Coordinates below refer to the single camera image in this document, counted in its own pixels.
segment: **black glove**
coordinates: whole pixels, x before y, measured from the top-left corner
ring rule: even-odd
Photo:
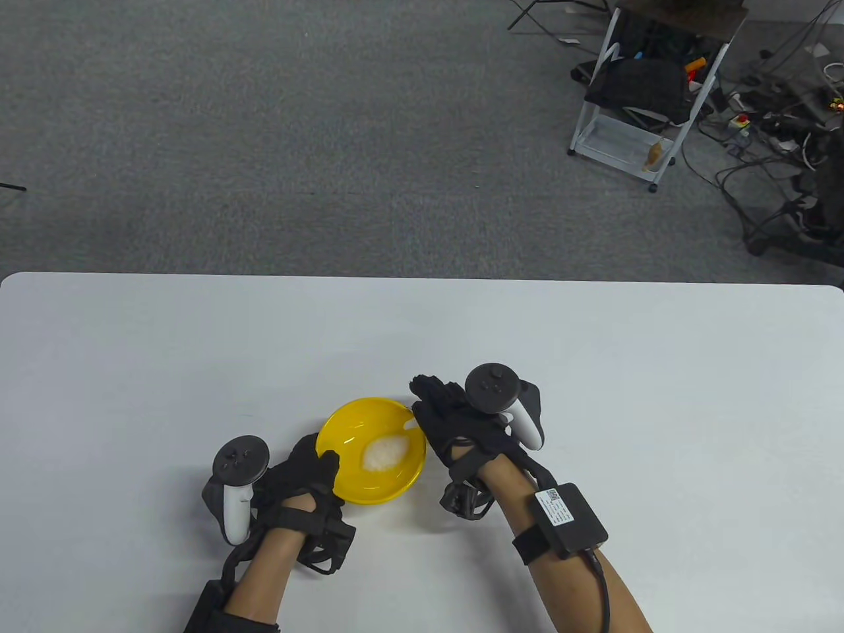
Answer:
[[[332,492],[339,469],[340,456],[336,452],[325,451],[317,457],[317,433],[303,437],[287,459],[269,468],[252,486],[252,507],[258,511],[258,522],[285,499],[305,493],[311,493],[316,501],[316,514],[342,517],[340,506],[344,502]]]
[[[544,488],[555,484],[553,476],[528,457],[516,438],[506,433],[500,416],[470,406],[460,385],[455,382],[444,385],[436,376],[416,376],[410,382],[410,391],[419,398],[413,405],[416,421],[452,478],[440,499],[449,512],[469,520],[480,519],[487,513],[495,499],[477,473],[484,464],[502,454],[531,473]],[[452,459],[455,446],[474,448],[455,460]]]
[[[235,568],[255,556],[267,530],[272,528],[287,528],[307,535],[296,557],[305,567],[329,575],[343,564],[355,528],[343,522],[344,501],[333,493],[340,457],[334,451],[325,451],[318,457],[316,445],[317,433],[303,437],[287,459],[269,468],[252,485],[252,508],[257,511],[257,517],[249,539],[236,546],[225,562],[224,587],[233,587]],[[285,499],[305,493],[316,502],[314,512],[282,505]],[[322,564],[327,560],[331,562],[325,567]]]

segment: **label sticker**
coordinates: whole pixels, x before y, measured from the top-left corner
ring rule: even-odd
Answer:
[[[568,506],[560,498],[560,493],[554,490],[542,490],[536,493],[536,498],[542,506],[543,511],[555,528],[564,523],[571,523],[575,518],[569,512]]]

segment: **floor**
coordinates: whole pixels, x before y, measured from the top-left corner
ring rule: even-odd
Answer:
[[[508,0],[7,0],[0,279],[21,270],[839,284],[749,256],[682,161],[565,147],[590,56]],[[589,19],[560,6],[554,30]],[[772,47],[750,24],[737,51]],[[597,47],[599,40],[584,36]],[[696,136],[692,163],[730,165]],[[761,208],[761,179],[736,183]]]

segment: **forearm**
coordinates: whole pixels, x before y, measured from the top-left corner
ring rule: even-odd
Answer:
[[[528,510],[528,500],[536,488],[507,457],[498,456],[481,468],[479,475],[498,501],[514,535],[536,523]],[[609,588],[610,633],[651,633],[651,627],[627,586],[603,554],[597,554]],[[602,604],[598,579],[582,557],[560,560],[553,552],[546,552],[528,569],[559,633],[596,633],[600,630]]]
[[[316,508],[310,495],[288,499],[284,505],[305,511],[313,511]],[[267,532],[224,611],[255,622],[274,625],[279,618],[279,607],[290,572],[304,542],[305,534],[302,532],[280,528]]]

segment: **glove finger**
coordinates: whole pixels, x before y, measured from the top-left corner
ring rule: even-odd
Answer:
[[[446,393],[452,400],[449,403],[452,407],[466,404],[466,392],[463,390],[463,387],[458,385],[456,382],[449,382],[446,385]]]
[[[416,376],[410,382],[410,391],[419,400],[428,403],[439,415],[447,411],[451,397],[446,386],[436,376]]]
[[[325,451],[319,458],[319,467],[325,477],[325,481],[334,486],[334,480],[340,470],[340,456],[334,451]]]
[[[413,403],[411,410],[414,412],[417,424],[430,440],[431,436],[438,436],[445,420],[435,413],[431,406],[424,400]]]
[[[318,433],[310,433],[307,436],[302,437],[299,441],[296,442],[296,445],[293,447],[293,450],[290,451],[290,456],[293,457],[294,455],[298,456],[300,454],[307,455],[308,453],[316,453],[317,452],[317,436]]]

